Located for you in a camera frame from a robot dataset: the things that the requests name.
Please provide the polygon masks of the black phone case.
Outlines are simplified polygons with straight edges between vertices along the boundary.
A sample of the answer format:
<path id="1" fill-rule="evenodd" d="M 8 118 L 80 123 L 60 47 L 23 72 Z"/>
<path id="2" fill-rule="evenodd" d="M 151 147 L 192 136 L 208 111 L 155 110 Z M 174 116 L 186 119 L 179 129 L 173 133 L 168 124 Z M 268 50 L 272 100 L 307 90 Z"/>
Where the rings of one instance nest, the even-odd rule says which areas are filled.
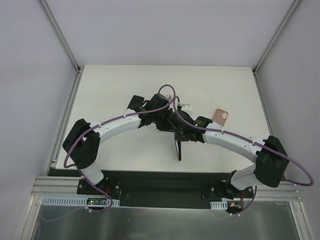
<path id="1" fill-rule="evenodd" d="M 174 135 L 174 143 L 175 143 L 177 159 L 179 162 L 181 162 L 182 161 L 182 143 L 176 134 Z"/>

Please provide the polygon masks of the black phone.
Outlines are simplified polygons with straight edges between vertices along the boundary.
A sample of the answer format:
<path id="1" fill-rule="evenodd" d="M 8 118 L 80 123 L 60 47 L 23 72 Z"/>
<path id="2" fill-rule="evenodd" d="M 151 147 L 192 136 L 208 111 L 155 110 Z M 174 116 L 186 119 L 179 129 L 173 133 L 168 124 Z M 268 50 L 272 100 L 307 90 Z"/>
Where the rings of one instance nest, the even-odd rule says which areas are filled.
<path id="1" fill-rule="evenodd" d="M 129 102 L 129 104 L 128 104 L 127 109 L 133 110 L 133 109 L 136 108 L 136 107 L 142 106 L 142 104 L 144 103 L 144 101 L 145 101 L 145 98 L 144 98 L 144 97 L 139 96 L 139 95 L 134 95 L 134 96 L 131 98 L 131 100 L 130 100 L 130 102 Z"/>

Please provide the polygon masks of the pink phone case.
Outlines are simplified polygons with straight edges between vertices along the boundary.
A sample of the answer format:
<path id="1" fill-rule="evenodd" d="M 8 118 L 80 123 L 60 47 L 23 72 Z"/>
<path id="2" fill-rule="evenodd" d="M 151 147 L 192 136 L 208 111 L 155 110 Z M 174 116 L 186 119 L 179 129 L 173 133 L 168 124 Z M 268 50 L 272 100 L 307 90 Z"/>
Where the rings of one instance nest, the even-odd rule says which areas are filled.
<path id="1" fill-rule="evenodd" d="M 212 121 L 219 124 L 220 126 L 224 126 L 227 118 L 229 116 L 229 113 L 221 108 L 217 108 L 213 115 L 212 115 Z"/>

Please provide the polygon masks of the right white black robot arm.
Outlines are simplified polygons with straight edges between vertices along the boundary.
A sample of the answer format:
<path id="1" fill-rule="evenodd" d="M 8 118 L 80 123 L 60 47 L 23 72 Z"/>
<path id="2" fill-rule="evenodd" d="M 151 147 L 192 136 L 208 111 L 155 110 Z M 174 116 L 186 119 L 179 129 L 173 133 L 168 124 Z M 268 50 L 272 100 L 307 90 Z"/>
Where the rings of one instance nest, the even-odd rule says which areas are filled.
<path id="1" fill-rule="evenodd" d="M 168 122 L 179 142 L 216 145 L 251 161 L 249 167 L 233 170 L 226 181 L 215 186 L 217 195 L 232 200 L 248 187 L 263 184 L 277 188 L 283 180 L 289 161 L 277 137 L 270 135 L 263 139 L 233 133 L 209 118 L 192 119 L 182 110 L 173 112 Z"/>

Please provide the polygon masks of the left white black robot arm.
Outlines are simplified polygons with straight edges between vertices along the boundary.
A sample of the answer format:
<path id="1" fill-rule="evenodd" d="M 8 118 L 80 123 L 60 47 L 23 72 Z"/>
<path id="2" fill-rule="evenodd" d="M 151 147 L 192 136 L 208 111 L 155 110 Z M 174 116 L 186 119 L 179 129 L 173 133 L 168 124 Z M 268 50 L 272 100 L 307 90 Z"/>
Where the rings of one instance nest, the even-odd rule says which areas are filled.
<path id="1" fill-rule="evenodd" d="M 134 95 L 127 109 L 114 118 L 97 122 L 77 120 L 62 144 L 66 152 L 63 167 L 76 167 L 90 191 L 108 197 L 110 184 L 96 162 L 100 144 L 126 131 L 163 121 L 170 113 L 171 103 L 160 93 L 150 100 Z"/>

